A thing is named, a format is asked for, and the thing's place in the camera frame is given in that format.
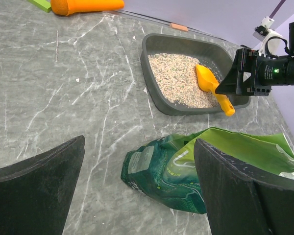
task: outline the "marble tile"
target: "marble tile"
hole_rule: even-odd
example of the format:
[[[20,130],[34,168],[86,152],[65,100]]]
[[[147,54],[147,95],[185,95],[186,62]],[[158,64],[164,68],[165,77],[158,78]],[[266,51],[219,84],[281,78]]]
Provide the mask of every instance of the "marble tile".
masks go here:
[[[206,215],[171,211],[120,180],[126,153],[171,133],[217,126],[294,140],[271,97],[234,117],[167,116],[144,91],[139,57],[149,33],[236,45],[108,13],[59,17],[0,1],[0,167],[86,138],[65,235],[210,234]]]

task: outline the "white wall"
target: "white wall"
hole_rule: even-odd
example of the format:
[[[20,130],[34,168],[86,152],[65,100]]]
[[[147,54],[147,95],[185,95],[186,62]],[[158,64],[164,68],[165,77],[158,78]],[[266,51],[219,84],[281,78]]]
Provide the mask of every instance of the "white wall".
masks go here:
[[[289,23],[294,22],[294,14],[282,23],[276,31],[289,41]],[[277,55],[285,55],[284,43],[280,44]],[[273,95],[291,133],[294,136],[294,86],[273,87]]]
[[[181,24],[236,44],[253,48],[252,34],[280,0],[124,0],[123,10]],[[294,13],[294,0],[287,0],[274,17],[278,27]]]

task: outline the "plastic bag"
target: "plastic bag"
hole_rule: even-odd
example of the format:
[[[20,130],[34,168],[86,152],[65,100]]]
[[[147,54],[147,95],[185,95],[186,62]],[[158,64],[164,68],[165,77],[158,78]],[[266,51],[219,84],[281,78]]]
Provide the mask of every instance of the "plastic bag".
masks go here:
[[[208,128],[189,136],[168,135],[128,152],[121,179],[172,209],[206,213],[194,162],[198,138],[267,172],[294,172],[294,154],[283,134],[253,136]]]

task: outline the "orange microphone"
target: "orange microphone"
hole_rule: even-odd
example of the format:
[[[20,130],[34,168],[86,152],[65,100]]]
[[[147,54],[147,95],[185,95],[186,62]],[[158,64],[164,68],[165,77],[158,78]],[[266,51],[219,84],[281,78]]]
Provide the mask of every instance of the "orange microphone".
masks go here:
[[[111,11],[124,7],[123,0],[51,0],[55,14],[68,16],[76,12]]]

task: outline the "litter bag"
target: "litter bag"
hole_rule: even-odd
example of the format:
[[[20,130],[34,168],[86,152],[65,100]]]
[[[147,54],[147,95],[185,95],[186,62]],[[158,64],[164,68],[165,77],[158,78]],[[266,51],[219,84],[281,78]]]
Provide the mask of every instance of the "litter bag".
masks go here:
[[[198,138],[272,174],[294,172],[294,153],[283,134],[253,136],[213,127],[189,136],[168,135],[128,152],[121,179],[172,209],[206,213],[194,162]]]

